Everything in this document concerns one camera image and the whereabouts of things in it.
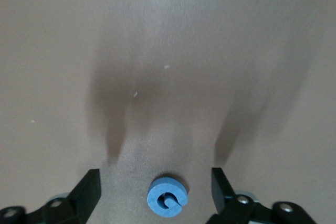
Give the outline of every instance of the black bracket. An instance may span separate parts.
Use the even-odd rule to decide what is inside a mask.
[[[56,198],[26,214],[24,207],[0,210],[0,224],[84,224],[101,196],[99,169],[91,169],[66,198]]]
[[[218,214],[207,224],[316,224],[299,205],[276,202],[272,209],[246,195],[236,195],[221,168],[212,168],[212,196]]]

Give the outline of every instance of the blue foam ring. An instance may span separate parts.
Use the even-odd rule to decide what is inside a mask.
[[[147,203],[151,210],[162,217],[171,218],[188,203],[187,191],[176,179],[163,177],[149,187]]]

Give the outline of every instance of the table surface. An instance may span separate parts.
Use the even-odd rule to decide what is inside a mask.
[[[211,167],[333,223],[335,0],[0,0],[0,208],[101,169],[88,223],[205,223]],[[147,206],[160,175],[188,204]]]

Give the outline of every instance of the metal screw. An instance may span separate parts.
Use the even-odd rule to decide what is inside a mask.
[[[286,203],[280,204],[280,208],[285,212],[293,212],[293,208]]]
[[[244,196],[239,196],[237,199],[242,204],[247,204],[248,203],[248,199]]]
[[[4,217],[5,218],[10,218],[10,217],[13,217],[14,215],[16,215],[17,213],[17,210],[15,209],[9,209],[7,210],[7,212],[4,214]]]
[[[62,201],[55,200],[53,203],[50,204],[50,207],[58,207],[61,204],[62,204]]]

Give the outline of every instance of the bolt head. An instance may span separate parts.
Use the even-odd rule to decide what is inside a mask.
[[[57,199],[53,203],[50,204],[50,207],[58,207],[61,204],[62,204],[62,201]]]
[[[9,209],[7,210],[7,212],[4,214],[4,217],[5,218],[10,218],[10,217],[13,217],[14,215],[16,215],[17,213],[17,210],[15,209]]]
[[[238,196],[237,200],[242,203],[242,204],[247,204],[248,203],[248,199],[245,196]]]
[[[293,208],[286,203],[280,204],[280,208],[285,212],[293,212]]]

